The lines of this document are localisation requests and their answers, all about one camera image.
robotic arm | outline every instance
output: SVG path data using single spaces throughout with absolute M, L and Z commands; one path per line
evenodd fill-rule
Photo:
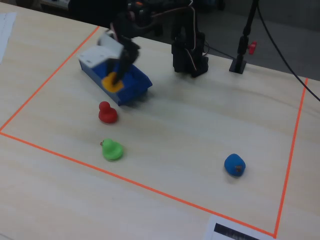
M 132 38 L 157 30 L 161 27 L 161 17 L 170 13 L 175 13 L 171 32 L 174 70 L 191 74 L 194 78 L 208 71 L 208 57 L 203 56 L 205 35 L 198 31 L 192 3 L 192 0 L 133 0 L 128 4 L 127 12 L 118 14 L 110 24 L 114 32 L 111 37 L 123 45 L 123 49 L 119 59 L 107 60 L 111 66 L 107 74 L 113 72 L 116 63 L 119 64 L 112 79 L 113 85 L 122 79 L 139 56 L 140 47 Z

white paper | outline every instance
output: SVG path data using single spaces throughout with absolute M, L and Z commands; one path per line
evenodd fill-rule
M 0 64 L 5 55 L 16 16 L 16 12 L 0 13 Z
M 234 239 L 245 240 L 246 239 L 245 237 L 237 237 L 237 236 L 232 237 L 232 236 L 226 236 L 226 235 L 217 233 L 215 232 L 216 224 L 223 225 L 224 227 L 230 228 L 234 231 L 248 235 L 258 240 L 275 240 L 273 237 L 266 235 L 262 232 L 253 230 L 249 227 L 240 225 L 236 222 L 227 220 L 225 218 L 222 218 L 216 215 L 212 215 L 210 217 L 203 240 L 234 240 Z

blue ball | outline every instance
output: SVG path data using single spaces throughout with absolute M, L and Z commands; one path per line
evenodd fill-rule
M 233 153 L 224 161 L 224 167 L 230 175 L 240 177 L 246 169 L 246 164 L 241 157 Z

blue box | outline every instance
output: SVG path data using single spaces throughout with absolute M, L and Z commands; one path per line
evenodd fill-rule
M 133 64 L 129 71 L 125 73 L 121 79 L 124 87 L 118 92 L 109 92 L 102 86 L 102 79 L 107 76 L 107 62 L 104 61 L 99 65 L 90 68 L 83 62 L 79 61 L 81 69 L 103 90 L 113 101 L 119 106 L 127 104 L 138 96 L 147 92 L 148 88 L 152 86 L 152 82 L 142 71 L 140 71 Z M 117 72 L 119 65 L 116 64 L 114 72 Z

black cable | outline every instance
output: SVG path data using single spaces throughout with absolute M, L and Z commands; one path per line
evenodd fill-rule
M 287 66 L 287 68 L 290 70 L 290 72 L 296 77 L 296 79 L 298 79 L 299 82 L 305 87 L 305 89 L 307 89 L 307 90 L 309 91 L 309 93 L 311 93 L 311 94 L 320 102 L 320 98 L 319 98 L 317 95 L 315 95 L 315 94 L 307 87 L 307 85 L 305 85 L 305 83 L 297 76 L 297 74 L 292 70 L 292 68 L 291 68 L 291 67 L 289 66 L 289 64 L 287 63 L 285 57 L 284 57 L 284 56 L 282 55 L 282 53 L 280 52 L 278 46 L 276 45 L 274 39 L 272 38 L 272 36 L 271 36 L 271 34 L 270 34 L 270 32 L 269 32 L 266 24 L 265 24 L 265 21 L 264 21 L 262 15 L 261 15 L 260 8 L 259 8 L 259 4 L 258 4 L 258 6 L 257 6 L 257 11 L 258 11 L 259 17 L 260 17 L 260 19 L 261 19 L 261 22 L 262 22 L 262 24 L 263 24 L 263 27 L 264 27 L 264 29 L 265 29 L 265 31 L 266 31 L 266 34 L 268 34 L 268 36 L 269 36 L 269 38 L 270 38 L 273 46 L 275 47 L 276 51 L 279 53 L 279 55 L 280 55 L 280 57 L 282 58 L 284 64 Z
M 207 42 L 207 40 L 205 40 L 205 43 L 207 44 L 205 46 L 208 48 L 208 50 L 206 51 L 206 53 L 203 56 L 207 56 L 210 51 L 209 43 Z
M 233 56 L 231 56 L 231 55 L 229 55 L 229 54 L 227 54 L 227 53 L 225 53 L 225 52 L 223 52 L 223 51 L 220 51 L 220 50 L 218 50 L 218 49 L 210 46 L 207 41 L 205 41 L 205 43 L 206 43 L 205 46 L 208 47 L 209 49 L 211 49 L 211 50 L 213 50 L 213 51 L 216 51 L 217 53 L 220 53 L 220 54 L 222 54 L 222 55 L 225 55 L 225 56 L 227 56 L 227 57 L 229 57 L 229 58 L 231 58 L 231 59 L 234 59 Z

